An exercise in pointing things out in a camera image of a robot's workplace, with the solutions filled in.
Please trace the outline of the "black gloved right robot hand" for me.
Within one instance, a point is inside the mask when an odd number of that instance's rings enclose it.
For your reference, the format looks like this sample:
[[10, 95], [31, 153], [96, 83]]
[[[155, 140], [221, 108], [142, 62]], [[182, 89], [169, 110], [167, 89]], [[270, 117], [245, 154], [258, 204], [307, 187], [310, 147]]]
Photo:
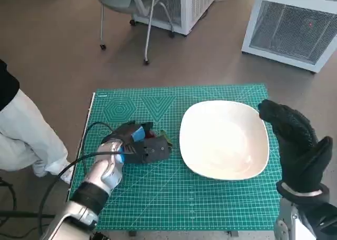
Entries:
[[297, 193], [318, 191], [332, 158], [333, 139], [318, 140], [310, 121], [286, 105], [265, 99], [258, 109], [279, 143], [282, 182]]

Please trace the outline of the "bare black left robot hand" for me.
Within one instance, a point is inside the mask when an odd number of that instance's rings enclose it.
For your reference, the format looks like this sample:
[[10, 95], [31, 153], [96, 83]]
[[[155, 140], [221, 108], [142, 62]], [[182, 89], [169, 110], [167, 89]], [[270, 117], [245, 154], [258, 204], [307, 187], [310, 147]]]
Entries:
[[148, 157], [145, 140], [154, 138], [151, 132], [153, 122], [136, 123], [129, 121], [122, 124], [109, 135], [103, 138], [102, 144], [112, 140], [119, 139], [123, 142], [122, 151], [124, 152], [124, 163], [126, 164], [145, 164]]

